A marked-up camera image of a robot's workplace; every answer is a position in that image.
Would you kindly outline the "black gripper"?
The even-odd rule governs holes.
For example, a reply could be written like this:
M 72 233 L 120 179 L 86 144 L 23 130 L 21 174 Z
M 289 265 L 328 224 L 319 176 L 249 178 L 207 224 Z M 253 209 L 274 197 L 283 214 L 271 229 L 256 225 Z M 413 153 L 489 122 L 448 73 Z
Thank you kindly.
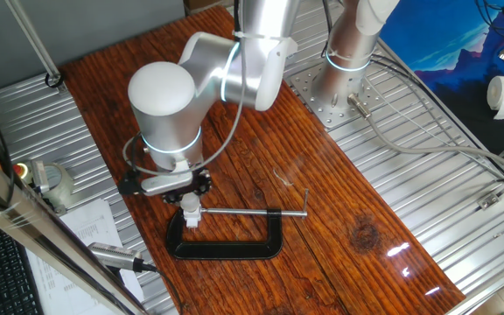
M 198 169 L 192 173 L 192 181 L 189 185 L 179 188 L 175 191 L 166 192 L 162 195 L 163 202 L 166 204 L 177 205 L 186 193 L 196 193 L 203 195 L 209 192 L 211 188 L 211 175 L 208 169 Z

